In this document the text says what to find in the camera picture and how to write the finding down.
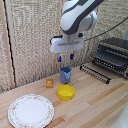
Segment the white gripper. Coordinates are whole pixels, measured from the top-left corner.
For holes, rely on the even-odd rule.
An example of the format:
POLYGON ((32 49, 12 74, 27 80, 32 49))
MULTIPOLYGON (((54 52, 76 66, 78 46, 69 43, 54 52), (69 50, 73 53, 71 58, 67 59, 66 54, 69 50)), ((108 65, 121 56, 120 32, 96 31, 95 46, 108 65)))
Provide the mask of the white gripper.
MULTIPOLYGON (((74 39, 65 40, 62 35, 53 37, 50 41, 50 51, 52 53, 62 53, 79 50, 83 47, 84 38, 82 34, 78 34, 74 39)), ((74 52, 70 54, 70 60, 74 59, 74 52)), ((58 54, 58 62, 62 61, 62 57, 58 54)))

